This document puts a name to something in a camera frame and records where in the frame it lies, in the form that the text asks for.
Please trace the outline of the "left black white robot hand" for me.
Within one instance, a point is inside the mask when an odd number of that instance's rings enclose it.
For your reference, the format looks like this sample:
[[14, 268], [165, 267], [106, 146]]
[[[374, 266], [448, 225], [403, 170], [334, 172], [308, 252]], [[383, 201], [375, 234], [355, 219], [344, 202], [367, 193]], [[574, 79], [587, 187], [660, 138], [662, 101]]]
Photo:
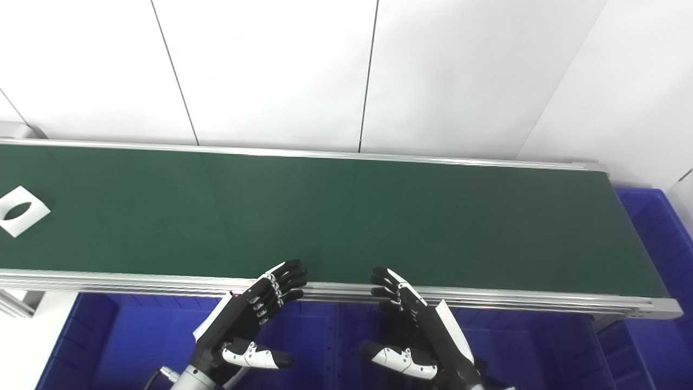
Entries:
[[186, 370], [208, 388], [220, 388], [241, 368], [290, 368], [293, 357], [255, 341], [282, 306], [304, 296], [307, 270], [300, 259], [264, 272], [242, 294], [229, 293], [197, 329]]

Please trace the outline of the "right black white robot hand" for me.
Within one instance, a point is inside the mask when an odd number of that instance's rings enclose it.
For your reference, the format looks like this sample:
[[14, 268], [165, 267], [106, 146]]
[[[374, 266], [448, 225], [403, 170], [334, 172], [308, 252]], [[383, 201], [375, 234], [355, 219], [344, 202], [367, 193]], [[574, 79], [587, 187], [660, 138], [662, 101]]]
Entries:
[[372, 269], [372, 296], [394, 320], [391, 343], [365, 340], [364, 360], [419, 380], [430, 389], [484, 389], [468, 341], [445, 301], [430, 304], [395, 271]]

